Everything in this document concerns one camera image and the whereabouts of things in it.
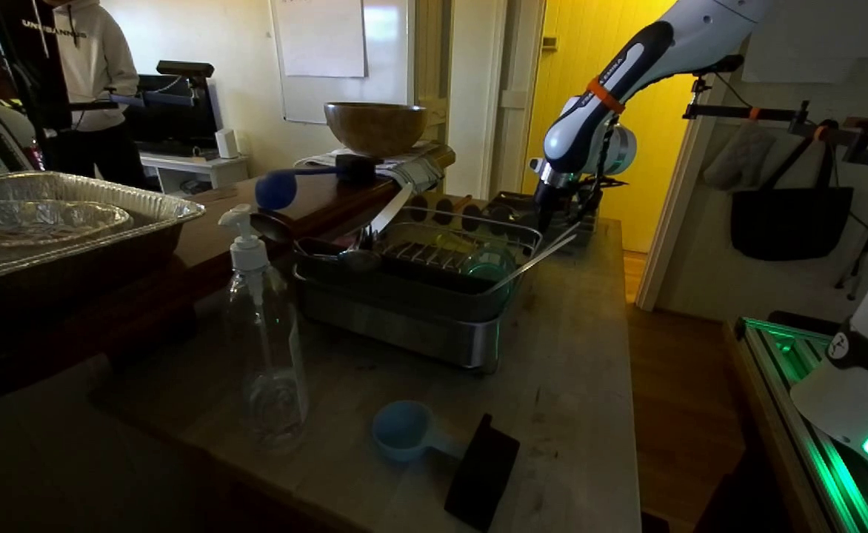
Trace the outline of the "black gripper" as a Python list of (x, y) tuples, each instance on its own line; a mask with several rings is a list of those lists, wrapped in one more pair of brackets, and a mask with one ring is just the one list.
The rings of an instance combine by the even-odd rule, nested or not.
[(599, 204), (601, 204), (601, 184), (599, 182), (575, 182), (562, 189), (549, 184), (537, 187), (537, 227), (546, 239), (569, 232), (571, 224), (590, 224)]

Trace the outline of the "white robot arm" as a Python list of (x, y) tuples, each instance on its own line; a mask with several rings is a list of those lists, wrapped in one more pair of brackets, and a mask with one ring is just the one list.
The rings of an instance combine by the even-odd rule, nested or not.
[(716, 70), (761, 25), (771, 0), (675, 0), (658, 22), (635, 33), (617, 57), (569, 99), (541, 140), (534, 192), (537, 227), (583, 220), (614, 177), (607, 152), (624, 105), (675, 75)]

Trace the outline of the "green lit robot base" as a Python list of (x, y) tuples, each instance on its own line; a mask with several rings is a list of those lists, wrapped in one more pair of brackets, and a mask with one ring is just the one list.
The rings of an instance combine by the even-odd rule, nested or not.
[(830, 334), (744, 316), (735, 325), (753, 414), (812, 531), (868, 533), (868, 291)]

